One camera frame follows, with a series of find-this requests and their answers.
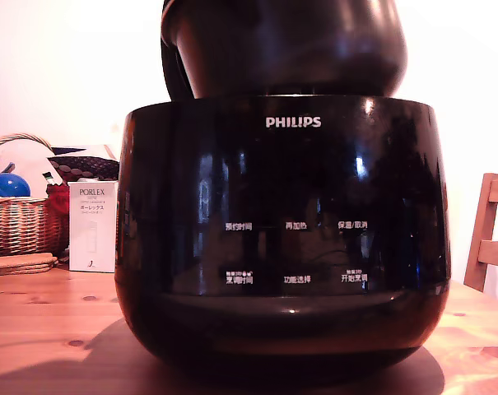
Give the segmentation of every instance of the white box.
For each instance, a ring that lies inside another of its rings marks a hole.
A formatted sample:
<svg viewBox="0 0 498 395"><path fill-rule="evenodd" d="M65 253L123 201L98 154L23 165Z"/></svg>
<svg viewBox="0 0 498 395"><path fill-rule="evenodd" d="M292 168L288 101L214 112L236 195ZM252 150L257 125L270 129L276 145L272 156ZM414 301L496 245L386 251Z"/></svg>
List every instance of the white box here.
<svg viewBox="0 0 498 395"><path fill-rule="evenodd" d="M117 182L69 183L69 270L115 272Z"/></svg>

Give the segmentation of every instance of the table surface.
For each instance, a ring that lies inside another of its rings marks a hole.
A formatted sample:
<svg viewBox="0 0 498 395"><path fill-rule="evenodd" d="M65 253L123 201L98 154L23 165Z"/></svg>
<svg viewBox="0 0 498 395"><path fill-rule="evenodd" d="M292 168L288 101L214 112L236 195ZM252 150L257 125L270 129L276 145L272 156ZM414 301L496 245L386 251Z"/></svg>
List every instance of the table surface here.
<svg viewBox="0 0 498 395"><path fill-rule="evenodd" d="M252 392L192 382L150 355L124 322L113 274L0 276L0 394L234 393ZM498 300L452 283L415 354L361 381L292 393L498 395Z"/></svg>

